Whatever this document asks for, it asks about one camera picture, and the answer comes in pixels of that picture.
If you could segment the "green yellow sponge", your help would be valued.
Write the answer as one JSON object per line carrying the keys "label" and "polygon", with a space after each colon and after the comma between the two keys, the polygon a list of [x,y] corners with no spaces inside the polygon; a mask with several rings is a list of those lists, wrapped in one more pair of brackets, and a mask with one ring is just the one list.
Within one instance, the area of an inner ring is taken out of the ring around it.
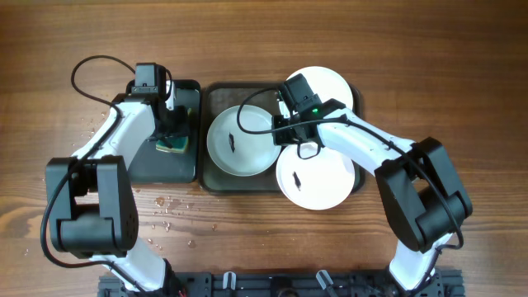
{"label": "green yellow sponge", "polygon": [[[191,109],[187,109],[189,118]],[[190,142],[189,138],[191,135],[186,137],[168,137],[161,140],[157,140],[155,148],[158,151],[164,153],[185,153]]]}

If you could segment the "light blue plate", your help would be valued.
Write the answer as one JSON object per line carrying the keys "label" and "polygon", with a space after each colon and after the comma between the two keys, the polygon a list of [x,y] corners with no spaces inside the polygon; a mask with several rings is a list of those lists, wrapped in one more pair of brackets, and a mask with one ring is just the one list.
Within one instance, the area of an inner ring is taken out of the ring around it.
{"label": "light blue plate", "polygon": [[232,106],[221,112],[211,124],[206,138],[210,158],[221,170],[238,177],[250,177],[266,171],[277,160],[281,148],[271,134],[249,134],[246,130],[268,130],[271,114],[261,107]]}

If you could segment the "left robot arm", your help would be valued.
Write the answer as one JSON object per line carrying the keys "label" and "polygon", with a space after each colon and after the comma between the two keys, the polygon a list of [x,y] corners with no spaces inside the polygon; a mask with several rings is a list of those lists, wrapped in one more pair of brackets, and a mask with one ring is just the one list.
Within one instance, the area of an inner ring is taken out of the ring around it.
{"label": "left robot arm", "polygon": [[128,167],[146,139],[172,124],[173,92],[127,92],[110,102],[108,119],[84,147],[52,158],[45,169],[47,206],[40,246],[56,266],[105,266],[129,292],[183,296],[168,261],[139,239]]}

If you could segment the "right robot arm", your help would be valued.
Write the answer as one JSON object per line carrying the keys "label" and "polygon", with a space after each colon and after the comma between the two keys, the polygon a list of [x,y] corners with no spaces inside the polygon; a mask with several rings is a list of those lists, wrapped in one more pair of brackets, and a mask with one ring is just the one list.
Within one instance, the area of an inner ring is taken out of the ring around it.
{"label": "right robot arm", "polygon": [[398,238],[389,272],[407,295],[418,295],[431,284],[443,251],[464,246],[461,226],[473,206],[438,140],[415,142],[391,135],[335,99],[304,115],[275,115],[271,127],[278,144],[314,142],[344,154],[375,178]]}

